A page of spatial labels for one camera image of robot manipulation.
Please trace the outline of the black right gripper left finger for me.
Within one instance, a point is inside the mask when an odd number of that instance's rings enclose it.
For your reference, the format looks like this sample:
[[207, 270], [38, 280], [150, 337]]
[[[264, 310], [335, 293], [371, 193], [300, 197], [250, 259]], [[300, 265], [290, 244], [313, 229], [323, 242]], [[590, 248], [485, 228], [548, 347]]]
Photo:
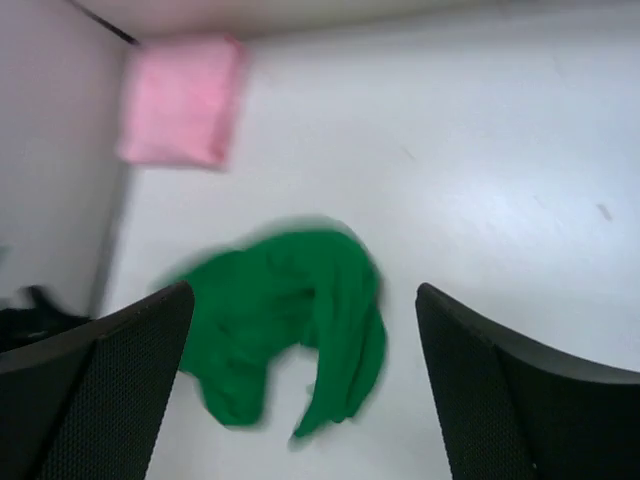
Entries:
[[185, 282], [106, 317], [1, 310], [1, 476], [142, 479], [194, 310]]

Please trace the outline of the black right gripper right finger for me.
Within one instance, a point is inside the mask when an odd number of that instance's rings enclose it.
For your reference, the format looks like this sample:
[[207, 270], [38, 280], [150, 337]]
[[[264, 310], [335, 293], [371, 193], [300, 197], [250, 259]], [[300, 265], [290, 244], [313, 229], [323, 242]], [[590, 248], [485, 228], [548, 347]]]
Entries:
[[637, 372], [547, 346], [428, 283], [415, 306], [453, 478], [638, 478]]

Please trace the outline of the green t shirt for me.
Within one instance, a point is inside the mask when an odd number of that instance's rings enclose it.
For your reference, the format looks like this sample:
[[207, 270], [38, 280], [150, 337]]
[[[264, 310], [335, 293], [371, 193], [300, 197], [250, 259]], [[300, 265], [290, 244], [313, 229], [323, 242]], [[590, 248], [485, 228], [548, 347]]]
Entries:
[[220, 424], [261, 421], [270, 367], [295, 346], [314, 351], [317, 367], [294, 439], [354, 418], [373, 392], [387, 354], [381, 277], [346, 225], [277, 223], [173, 267], [158, 286], [178, 282], [195, 298], [180, 368]]

